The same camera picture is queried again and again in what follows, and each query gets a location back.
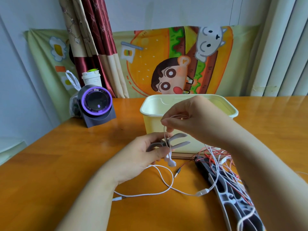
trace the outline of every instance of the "purple ring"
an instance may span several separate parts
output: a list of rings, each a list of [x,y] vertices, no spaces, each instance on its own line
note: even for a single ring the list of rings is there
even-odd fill
[[[109,104],[108,108],[104,108],[104,109],[102,109],[102,110],[100,110],[100,111],[98,111],[98,112],[91,112],[90,110],[88,110],[88,109],[85,107],[84,103],[85,103],[86,95],[88,94],[89,91],[91,91],[91,90],[93,90],[93,89],[101,89],[101,90],[105,91],[105,92],[109,95],[110,104]],[[105,114],[106,112],[108,112],[108,110],[111,108],[111,105],[112,105],[112,96],[111,96],[110,92],[109,92],[107,89],[105,89],[105,88],[103,88],[103,87],[99,87],[99,86],[93,86],[93,87],[88,88],[88,89],[82,94],[82,97],[81,97],[81,101],[80,101],[80,102],[81,102],[81,105],[82,105],[83,110],[85,110],[87,113],[89,113],[89,114],[91,114],[91,115],[94,115],[94,116],[100,116],[100,115],[103,115],[103,114]]]

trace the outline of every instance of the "paper cup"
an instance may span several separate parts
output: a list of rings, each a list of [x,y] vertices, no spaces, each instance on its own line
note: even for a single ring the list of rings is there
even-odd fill
[[[82,73],[81,78],[84,81],[84,85],[96,85],[99,87],[102,86],[99,70],[84,72]]]

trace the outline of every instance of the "person's right hand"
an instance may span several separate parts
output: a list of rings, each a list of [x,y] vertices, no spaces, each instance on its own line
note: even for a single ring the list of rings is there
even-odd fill
[[[186,120],[172,118],[174,115],[186,115],[189,118]],[[161,123],[167,127],[167,132],[177,129],[202,143],[225,150],[235,144],[235,138],[241,130],[244,130],[212,102],[200,95],[173,105],[162,117]]]

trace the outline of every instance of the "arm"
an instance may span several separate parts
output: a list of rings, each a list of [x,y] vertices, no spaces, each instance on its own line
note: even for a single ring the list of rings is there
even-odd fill
[[[171,116],[183,114],[187,120]],[[202,96],[175,104],[162,118],[167,131],[190,134],[227,150],[267,230],[308,230],[308,185],[268,147]]]
[[[168,154],[168,147],[146,152],[152,142],[162,138],[164,133],[137,137],[107,161],[88,182],[56,231],[106,230],[116,186]]]

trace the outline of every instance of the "white vertical blind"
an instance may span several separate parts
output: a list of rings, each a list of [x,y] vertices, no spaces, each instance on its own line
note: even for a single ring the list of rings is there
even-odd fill
[[[261,58],[261,60],[260,63],[256,62],[252,69],[252,89],[248,85],[248,89],[251,89],[251,96],[263,96],[295,1],[272,0],[264,27],[265,34],[261,38],[261,47],[256,56],[256,58]]]
[[[308,95],[308,62],[306,63],[305,69],[296,85],[293,95]]]
[[[299,78],[308,61],[308,23],[298,42],[292,61],[285,75],[278,96],[290,96],[298,83]]]
[[[308,0],[296,0],[264,96],[277,96],[307,19]]]

